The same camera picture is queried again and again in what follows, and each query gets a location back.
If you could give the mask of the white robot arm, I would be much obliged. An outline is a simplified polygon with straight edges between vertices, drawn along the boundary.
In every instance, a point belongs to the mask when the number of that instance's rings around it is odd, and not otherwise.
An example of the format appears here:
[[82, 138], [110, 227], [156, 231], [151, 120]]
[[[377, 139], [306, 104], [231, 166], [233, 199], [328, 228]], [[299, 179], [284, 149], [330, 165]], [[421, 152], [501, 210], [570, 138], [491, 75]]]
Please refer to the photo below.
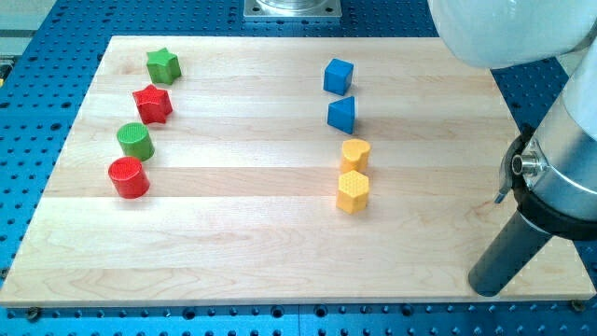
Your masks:
[[495, 200], [513, 192], [532, 227], [595, 239], [595, 2], [429, 0], [428, 6], [447, 47], [472, 66], [504, 68], [589, 49], [539, 126], [503, 158]]

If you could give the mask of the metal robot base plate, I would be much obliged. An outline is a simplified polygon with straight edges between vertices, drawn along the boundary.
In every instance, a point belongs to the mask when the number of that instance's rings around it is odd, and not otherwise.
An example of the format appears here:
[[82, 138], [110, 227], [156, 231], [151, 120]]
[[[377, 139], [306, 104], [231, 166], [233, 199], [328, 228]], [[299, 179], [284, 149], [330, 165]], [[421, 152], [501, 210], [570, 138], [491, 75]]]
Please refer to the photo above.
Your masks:
[[243, 0], [246, 19], [339, 19], [341, 0]]

